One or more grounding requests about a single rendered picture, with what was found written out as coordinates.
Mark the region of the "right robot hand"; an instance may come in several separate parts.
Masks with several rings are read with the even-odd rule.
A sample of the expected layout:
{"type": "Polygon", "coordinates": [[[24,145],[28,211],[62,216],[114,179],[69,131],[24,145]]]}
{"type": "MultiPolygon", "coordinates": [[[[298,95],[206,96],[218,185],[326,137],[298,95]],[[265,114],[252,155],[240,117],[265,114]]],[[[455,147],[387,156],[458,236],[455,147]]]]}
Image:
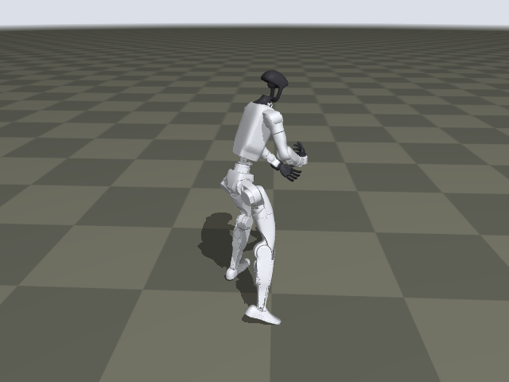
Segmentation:
{"type": "Polygon", "coordinates": [[[297,142],[297,144],[294,144],[294,146],[297,146],[299,147],[300,149],[298,148],[293,148],[294,150],[298,150],[300,152],[295,152],[297,153],[300,157],[305,157],[307,154],[305,153],[305,150],[304,150],[304,147],[303,145],[300,143],[300,142],[297,142]],[[298,144],[298,145],[297,145],[298,144]]]}

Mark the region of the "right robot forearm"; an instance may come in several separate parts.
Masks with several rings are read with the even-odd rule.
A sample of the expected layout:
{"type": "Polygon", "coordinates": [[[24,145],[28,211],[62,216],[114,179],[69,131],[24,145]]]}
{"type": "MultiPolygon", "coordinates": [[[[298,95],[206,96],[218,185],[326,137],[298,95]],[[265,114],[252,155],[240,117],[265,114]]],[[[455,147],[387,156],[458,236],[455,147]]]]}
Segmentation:
{"type": "Polygon", "coordinates": [[[308,163],[307,155],[305,157],[300,157],[299,155],[297,155],[297,153],[295,153],[292,150],[290,146],[287,148],[287,151],[289,157],[291,158],[290,160],[286,160],[288,164],[301,168],[303,165],[306,165],[308,163]]]}

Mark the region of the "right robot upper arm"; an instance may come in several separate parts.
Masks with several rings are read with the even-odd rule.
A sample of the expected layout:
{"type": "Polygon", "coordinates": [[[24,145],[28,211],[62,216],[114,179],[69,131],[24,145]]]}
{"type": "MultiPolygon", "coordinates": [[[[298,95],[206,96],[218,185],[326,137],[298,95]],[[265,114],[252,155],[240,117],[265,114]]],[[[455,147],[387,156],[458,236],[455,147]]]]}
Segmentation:
{"type": "Polygon", "coordinates": [[[283,118],[279,111],[265,110],[262,112],[265,125],[270,129],[274,143],[277,147],[277,157],[280,161],[290,160],[287,151],[286,133],[283,127],[283,118]]]}

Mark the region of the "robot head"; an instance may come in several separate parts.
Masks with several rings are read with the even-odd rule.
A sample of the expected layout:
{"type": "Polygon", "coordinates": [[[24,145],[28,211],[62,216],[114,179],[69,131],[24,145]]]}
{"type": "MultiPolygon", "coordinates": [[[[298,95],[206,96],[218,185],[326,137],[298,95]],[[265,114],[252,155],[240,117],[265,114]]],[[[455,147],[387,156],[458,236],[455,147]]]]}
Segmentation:
{"type": "Polygon", "coordinates": [[[282,89],[288,85],[287,79],[280,73],[274,70],[266,71],[262,74],[261,80],[267,82],[267,86],[270,88],[270,96],[262,95],[261,98],[254,101],[253,103],[265,104],[277,102],[282,93],[282,89]],[[278,88],[278,94],[274,97],[274,90],[278,88]]]}

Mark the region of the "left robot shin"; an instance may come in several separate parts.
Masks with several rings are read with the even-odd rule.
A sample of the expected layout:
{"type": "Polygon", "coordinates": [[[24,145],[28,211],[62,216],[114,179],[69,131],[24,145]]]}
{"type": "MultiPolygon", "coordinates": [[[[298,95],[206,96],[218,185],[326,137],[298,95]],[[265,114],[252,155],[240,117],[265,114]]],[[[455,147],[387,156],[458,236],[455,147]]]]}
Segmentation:
{"type": "MultiPolygon", "coordinates": [[[[241,213],[240,213],[241,214],[241,213]]],[[[239,215],[240,215],[239,214],[239,215]]],[[[235,220],[235,228],[232,236],[232,257],[231,257],[231,266],[233,265],[233,269],[237,269],[239,266],[239,261],[241,260],[243,249],[247,245],[247,241],[249,239],[249,235],[251,232],[251,227],[249,229],[241,229],[237,225],[237,220],[239,215],[235,220]]]]}

